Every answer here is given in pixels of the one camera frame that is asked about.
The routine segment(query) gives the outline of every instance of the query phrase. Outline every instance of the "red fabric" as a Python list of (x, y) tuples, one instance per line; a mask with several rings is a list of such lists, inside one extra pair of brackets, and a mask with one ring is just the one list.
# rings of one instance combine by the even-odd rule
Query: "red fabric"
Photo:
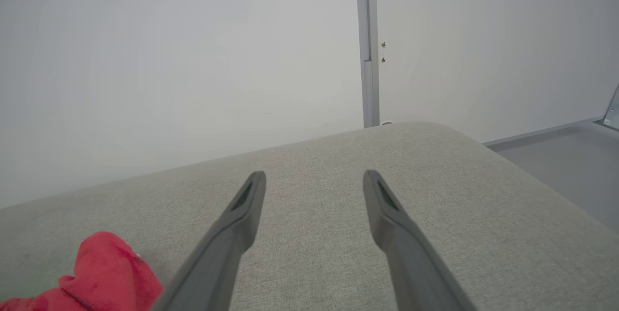
[(111, 232), (82, 242), (73, 272), (38, 297), (7, 300), (0, 311), (148, 311), (163, 289), (148, 264)]

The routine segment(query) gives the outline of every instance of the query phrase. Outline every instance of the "baseboard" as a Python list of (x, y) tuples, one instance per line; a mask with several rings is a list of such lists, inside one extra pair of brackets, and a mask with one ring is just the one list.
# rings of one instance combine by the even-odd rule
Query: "baseboard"
[(561, 130), (562, 128), (576, 126), (576, 125), (579, 125), (579, 124), (582, 124), (582, 123), (592, 123), (594, 121), (601, 120), (601, 119), (604, 119), (604, 116), (594, 117), (594, 118), (591, 118), (591, 119), (584, 119), (584, 120), (581, 120), (581, 121), (576, 121), (576, 122), (569, 123), (569, 124), (562, 124), (562, 125), (551, 127), (551, 128), (544, 128), (543, 130), (538, 130), (538, 131), (533, 131), (533, 132), (529, 132), (529, 133), (518, 134), (518, 135), (514, 135), (513, 137), (497, 139), (496, 141), (489, 141), (489, 142), (482, 143), (482, 144), (484, 144), (484, 146), (486, 146), (486, 147), (487, 146), (492, 146), (494, 144), (515, 141), (517, 139), (524, 138), (524, 137), (531, 137), (531, 135), (538, 135), (538, 134), (542, 134), (542, 133), (546, 133), (546, 132)]

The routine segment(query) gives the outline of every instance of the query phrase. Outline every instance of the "gray fabric surface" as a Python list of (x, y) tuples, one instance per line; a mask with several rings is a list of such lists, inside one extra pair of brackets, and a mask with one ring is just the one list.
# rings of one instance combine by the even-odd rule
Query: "gray fabric surface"
[(355, 131), (95, 186), (0, 210), (0, 298), (71, 274), (97, 230), (165, 284), (245, 178), (265, 170), (256, 242), (233, 310), (394, 310), (362, 175), (378, 170), (483, 310), (616, 309), (619, 237), (491, 150), (433, 123)]

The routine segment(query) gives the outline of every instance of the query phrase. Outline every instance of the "red cloth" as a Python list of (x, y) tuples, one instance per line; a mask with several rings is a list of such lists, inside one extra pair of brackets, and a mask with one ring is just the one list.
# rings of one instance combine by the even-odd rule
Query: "red cloth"
[(163, 290), (148, 264), (111, 232), (82, 242), (73, 272), (38, 297), (7, 300), (0, 311), (148, 311)]

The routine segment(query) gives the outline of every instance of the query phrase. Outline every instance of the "crumpled red cloth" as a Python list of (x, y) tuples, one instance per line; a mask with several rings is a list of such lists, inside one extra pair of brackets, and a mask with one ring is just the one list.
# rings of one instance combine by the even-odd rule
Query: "crumpled red cloth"
[(73, 272), (38, 297), (3, 302), (0, 311), (148, 311), (163, 290), (148, 264), (111, 232), (82, 242)]

